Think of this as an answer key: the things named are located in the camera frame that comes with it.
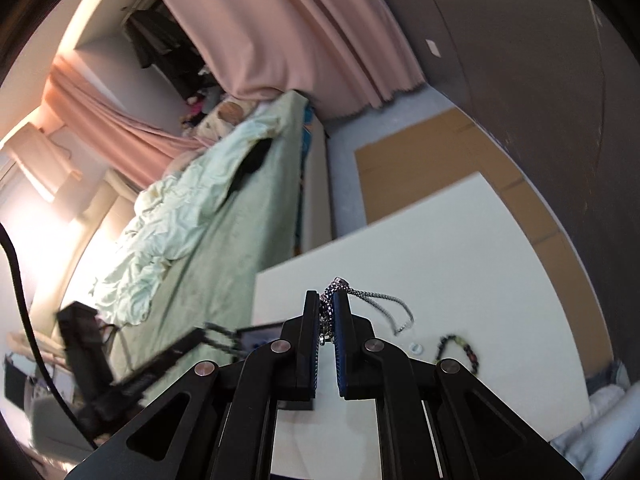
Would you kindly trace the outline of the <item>black open gift box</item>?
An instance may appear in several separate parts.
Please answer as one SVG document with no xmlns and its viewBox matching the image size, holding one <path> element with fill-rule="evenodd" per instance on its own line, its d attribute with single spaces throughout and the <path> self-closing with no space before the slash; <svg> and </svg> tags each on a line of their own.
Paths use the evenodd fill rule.
<svg viewBox="0 0 640 480">
<path fill-rule="evenodd" d="M 282 332 L 282 326 L 282 322 L 275 322 L 236 330 L 235 347 L 240 352 L 240 358 L 245 359 L 255 349 L 278 340 Z"/>
</svg>

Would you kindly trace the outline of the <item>green bed sheet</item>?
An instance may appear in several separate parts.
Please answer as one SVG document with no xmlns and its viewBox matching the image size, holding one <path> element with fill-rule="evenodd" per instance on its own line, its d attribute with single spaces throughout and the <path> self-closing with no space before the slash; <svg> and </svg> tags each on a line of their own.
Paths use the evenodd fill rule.
<svg viewBox="0 0 640 480">
<path fill-rule="evenodd" d="M 294 255 L 307 108 L 304 96 L 289 91 L 250 117 L 272 110 L 283 120 L 282 131 L 259 142 L 242 162 L 198 246 L 166 273 L 148 318 L 139 325 L 114 324 L 120 329 L 110 352 L 116 377 L 195 326 L 247 323 L 256 275 Z"/>
</svg>

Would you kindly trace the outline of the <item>white bed mattress base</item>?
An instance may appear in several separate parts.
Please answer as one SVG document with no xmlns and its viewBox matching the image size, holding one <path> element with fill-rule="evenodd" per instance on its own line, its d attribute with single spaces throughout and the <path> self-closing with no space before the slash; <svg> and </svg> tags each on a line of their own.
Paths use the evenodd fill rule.
<svg viewBox="0 0 640 480">
<path fill-rule="evenodd" d="M 311 110 L 305 115 L 303 139 L 298 242 L 301 254 L 328 244 L 333 238 L 326 132 Z"/>
</svg>

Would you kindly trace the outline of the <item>green bed quilt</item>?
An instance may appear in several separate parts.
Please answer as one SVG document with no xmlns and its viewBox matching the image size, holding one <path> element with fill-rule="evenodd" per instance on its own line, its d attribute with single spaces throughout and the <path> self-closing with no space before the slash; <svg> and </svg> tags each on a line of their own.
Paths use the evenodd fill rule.
<svg viewBox="0 0 640 480">
<path fill-rule="evenodd" d="M 250 118 L 192 162 L 151 184 L 134 203 L 134 218 L 116 240 L 90 297 L 107 323 L 139 325 L 172 264 L 194 251 L 242 162 L 283 120 L 272 110 Z"/>
</svg>

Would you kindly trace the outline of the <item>plush teddy bear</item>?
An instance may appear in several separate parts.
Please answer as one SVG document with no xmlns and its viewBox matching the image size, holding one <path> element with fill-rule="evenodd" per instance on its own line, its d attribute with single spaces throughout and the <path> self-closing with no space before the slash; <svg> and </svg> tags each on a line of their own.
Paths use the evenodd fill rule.
<svg viewBox="0 0 640 480">
<path fill-rule="evenodd" d="M 194 128 L 194 136 L 214 142 L 220 141 L 254 113 L 257 107 L 258 101 L 228 96 Z"/>
</svg>

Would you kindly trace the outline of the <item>pink curtain left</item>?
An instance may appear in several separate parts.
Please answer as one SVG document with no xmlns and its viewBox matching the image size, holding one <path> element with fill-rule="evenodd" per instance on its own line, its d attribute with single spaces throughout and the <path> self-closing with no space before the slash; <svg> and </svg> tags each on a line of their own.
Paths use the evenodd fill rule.
<svg viewBox="0 0 640 480">
<path fill-rule="evenodd" d="M 200 136 L 173 136 L 123 112 L 62 56 L 57 56 L 51 65 L 42 102 L 85 144 L 140 188 L 160 180 L 180 155 L 206 150 L 214 144 Z"/>
</svg>

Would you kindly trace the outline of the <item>pink curtain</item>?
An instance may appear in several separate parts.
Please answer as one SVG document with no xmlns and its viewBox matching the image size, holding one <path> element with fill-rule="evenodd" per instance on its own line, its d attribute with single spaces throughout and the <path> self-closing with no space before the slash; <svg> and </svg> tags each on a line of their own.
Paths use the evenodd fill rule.
<svg viewBox="0 0 640 480">
<path fill-rule="evenodd" d="M 123 112 L 62 56 L 57 56 L 51 65 L 42 102 L 85 144 L 140 188 L 160 180 L 180 155 L 206 150 L 214 144 L 200 136 L 173 136 Z"/>
<path fill-rule="evenodd" d="M 384 0 L 163 0 L 222 88 L 296 90 L 334 119 L 379 108 L 424 73 Z"/>
</svg>

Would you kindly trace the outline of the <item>hanging beige towel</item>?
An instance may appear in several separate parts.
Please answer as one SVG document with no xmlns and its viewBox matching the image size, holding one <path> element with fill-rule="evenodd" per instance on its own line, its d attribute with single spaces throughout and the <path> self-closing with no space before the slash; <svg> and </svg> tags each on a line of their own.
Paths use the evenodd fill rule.
<svg viewBox="0 0 640 480">
<path fill-rule="evenodd" d="M 64 148 L 55 144 L 31 122 L 5 140 L 2 151 L 9 155 L 23 174 L 48 202 L 67 182 L 80 182 L 82 172 Z"/>
</svg>

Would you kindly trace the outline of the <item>pink curtain right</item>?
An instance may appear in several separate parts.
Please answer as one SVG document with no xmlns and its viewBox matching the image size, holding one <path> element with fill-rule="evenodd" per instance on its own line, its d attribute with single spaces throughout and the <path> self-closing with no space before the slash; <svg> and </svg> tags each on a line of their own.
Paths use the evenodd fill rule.
<svg viewBox="0 0 640 480">
<path fill-rule="evenodd" d="M 163 0 L 222 88 L 296 90 L 334 119 L 379 108 L 424 73 L 384 0 Z"/>
</svg>

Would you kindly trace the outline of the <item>hanging dark clothes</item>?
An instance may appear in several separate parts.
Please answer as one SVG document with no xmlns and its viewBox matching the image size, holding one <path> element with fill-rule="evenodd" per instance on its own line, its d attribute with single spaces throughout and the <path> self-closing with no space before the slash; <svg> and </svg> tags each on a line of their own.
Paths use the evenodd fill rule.
<svg viewBox="0 0 640 480">
<path fill-rule="evenodd" d="M 135 10 L 124 33 L 141 68 L 155 67 L 185 101 L 202 96 L 216 104 L 222 94 L 215 77 L 181 26 L 157 9 Z"/>
</svg>

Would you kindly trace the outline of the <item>white wall socket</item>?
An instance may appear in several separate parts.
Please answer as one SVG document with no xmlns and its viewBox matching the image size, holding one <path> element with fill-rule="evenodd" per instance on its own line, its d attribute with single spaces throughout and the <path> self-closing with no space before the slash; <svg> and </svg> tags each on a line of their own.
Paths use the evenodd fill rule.
<svg viewBox="0 0 640 480">
<path fill-rule="evenodd" d="M 425 40 L 425 43 L 428 47 L 428 50 L 430 50 L 431 54 L 436 56 L 436 58 L 440 58 L 442 55 L 440 54 L 439 51 L 439 47 L 437 47 L 437 44 L 435 41 L 431 40 L 431 39 L 427 39 Z"/>
</svg>

